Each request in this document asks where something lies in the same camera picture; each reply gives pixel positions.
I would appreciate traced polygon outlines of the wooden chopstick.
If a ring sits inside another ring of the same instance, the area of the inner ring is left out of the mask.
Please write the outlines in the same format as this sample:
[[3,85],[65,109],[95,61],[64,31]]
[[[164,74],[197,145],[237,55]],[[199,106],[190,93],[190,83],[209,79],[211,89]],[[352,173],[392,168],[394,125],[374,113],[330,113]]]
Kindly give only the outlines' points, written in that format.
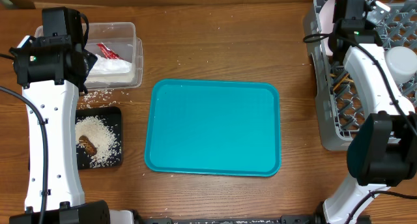
[[330,74],[330,77],[332,78],[334,85],[343,82],[353,83],[353,80],[350,78],[349,73],[340,76],[337,76],[336,74]]
[[349,76],[349,73],[346,73],[339,81],[334,85],[333,91],[335,91]]

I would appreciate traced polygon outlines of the grey-white bowl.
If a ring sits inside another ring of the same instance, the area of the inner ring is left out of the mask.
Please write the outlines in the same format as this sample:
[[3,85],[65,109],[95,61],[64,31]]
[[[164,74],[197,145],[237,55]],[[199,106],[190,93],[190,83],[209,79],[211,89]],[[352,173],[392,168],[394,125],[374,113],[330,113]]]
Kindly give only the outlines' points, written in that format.
[[397,85],[406,83],[416,73],[417,57],[411,49],[398,46],[384,53],[387,67]]

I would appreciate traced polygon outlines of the white napkin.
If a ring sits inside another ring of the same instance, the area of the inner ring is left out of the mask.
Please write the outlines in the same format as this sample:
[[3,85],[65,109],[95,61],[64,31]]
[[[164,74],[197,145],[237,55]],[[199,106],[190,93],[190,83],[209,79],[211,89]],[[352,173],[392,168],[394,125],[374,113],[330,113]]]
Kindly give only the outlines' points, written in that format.
[[135,72],[128,61],[96,56],[98,60],[87,77],[87,83],[130,83],[134,79]]

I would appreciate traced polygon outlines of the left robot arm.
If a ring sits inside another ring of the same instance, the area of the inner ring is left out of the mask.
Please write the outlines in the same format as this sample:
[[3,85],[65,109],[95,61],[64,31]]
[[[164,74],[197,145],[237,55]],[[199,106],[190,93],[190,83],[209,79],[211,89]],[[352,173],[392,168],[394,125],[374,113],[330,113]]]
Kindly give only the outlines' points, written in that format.
[[85,49],[89,26],[79,11],[42,11],[43,35],[10,48],[29,121],[25,212],[10,223],[109,223],[105,201],[85,202],[76,154],[76,106],[97,58]]

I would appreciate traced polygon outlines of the red snack wrapper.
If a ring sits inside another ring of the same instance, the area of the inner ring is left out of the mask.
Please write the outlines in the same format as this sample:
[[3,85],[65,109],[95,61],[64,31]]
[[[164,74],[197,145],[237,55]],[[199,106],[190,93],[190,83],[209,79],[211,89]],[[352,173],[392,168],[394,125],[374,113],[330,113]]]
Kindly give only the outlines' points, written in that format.
[[97,46],[100,48],[100,51],[103,53],[105,58],[122,60],[120,55],[115,53],[112,49],[109,49],[105,44],[99,43]]

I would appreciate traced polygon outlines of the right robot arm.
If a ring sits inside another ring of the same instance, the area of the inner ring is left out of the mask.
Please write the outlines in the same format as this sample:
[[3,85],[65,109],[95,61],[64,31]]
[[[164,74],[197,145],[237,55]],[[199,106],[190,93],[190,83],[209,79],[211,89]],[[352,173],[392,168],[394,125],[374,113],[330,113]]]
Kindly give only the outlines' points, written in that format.
[[328,46],[354,81],[365,121],[347,149],[348,175],[323,203],[326,223],[357,223],[378,195],[416,174],[416,113],[386,64],[387,53],[374,30],[384,4],[335,0]]

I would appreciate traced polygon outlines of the large white plate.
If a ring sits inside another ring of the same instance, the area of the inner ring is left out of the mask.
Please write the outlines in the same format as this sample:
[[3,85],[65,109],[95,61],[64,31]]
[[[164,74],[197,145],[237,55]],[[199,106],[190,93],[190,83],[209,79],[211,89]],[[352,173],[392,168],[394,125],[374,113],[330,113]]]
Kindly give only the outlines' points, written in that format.
[[[335,8],[336,0],[328,0],[322,7],[319,13],[319,22],[321,26],[321,33],[322,34],[330,34],[334,28],[334,8]],[[323,45],[321,46],[321,50],[326,53],[327,56],[333,56],[333,52],[330,50],[328,45],[329,38],[323,39]]]

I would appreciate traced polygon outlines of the brown food scrap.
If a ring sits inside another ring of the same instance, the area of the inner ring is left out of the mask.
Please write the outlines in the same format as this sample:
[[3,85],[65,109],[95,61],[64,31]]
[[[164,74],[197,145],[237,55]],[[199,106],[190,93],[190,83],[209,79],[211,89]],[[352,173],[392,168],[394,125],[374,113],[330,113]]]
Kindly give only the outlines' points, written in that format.
[[97,149],[87,136],[85,135],[80,136],[78,139],[78,144],[84,148],[85,152],[88,155],[90,156],[96,155]]

